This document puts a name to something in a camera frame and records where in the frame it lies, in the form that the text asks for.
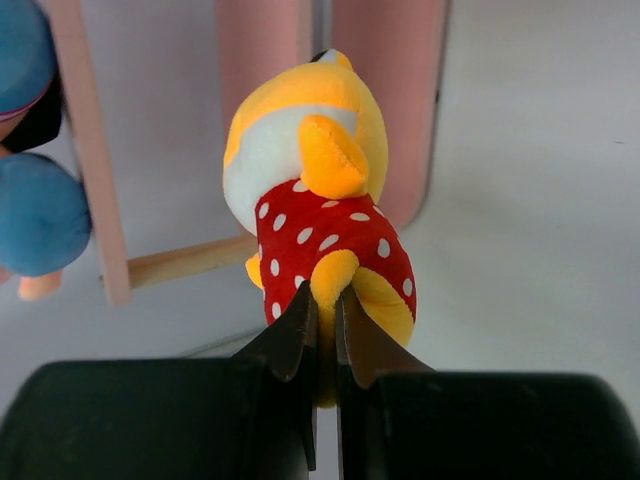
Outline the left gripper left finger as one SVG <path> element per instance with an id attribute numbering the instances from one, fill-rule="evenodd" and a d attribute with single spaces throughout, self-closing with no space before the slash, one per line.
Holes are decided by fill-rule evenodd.
<path id="1" fill-rule="evenodd" d="M 249 470 L 314 470 L 317 440 L 318 310 L 310 283 L 234 357 L 260 369 L 251 388 Z"/>

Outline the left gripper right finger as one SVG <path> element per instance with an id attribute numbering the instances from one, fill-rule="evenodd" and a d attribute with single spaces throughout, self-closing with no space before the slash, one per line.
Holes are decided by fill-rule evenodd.
<path id="1" fill-rule="evenodd" d="M 387 334 L 347 286 L 336 304 L 336 399 L 342 479 L 397 479 L 387 431 L 387 402 L 378 379 L 387 374 L 432 373 Z"/>

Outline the yellow plush red dotted dress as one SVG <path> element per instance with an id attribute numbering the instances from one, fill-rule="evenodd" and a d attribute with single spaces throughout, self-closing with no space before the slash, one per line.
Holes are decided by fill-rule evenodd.
<path id="1" fill-rule="evenodd" d="M 413 269 L 379 206 L 388 163 L 381 110 L 335 49 L 262 84 L 229 127 L 224 196 L 257 240 L 247 274 L 263 292 L 268 322 L 309 285 L 319 315 L 322 408 L 336 402 L 336 304 L 345 288 L 397 343 L 406 345 L 414 329 Z"/>

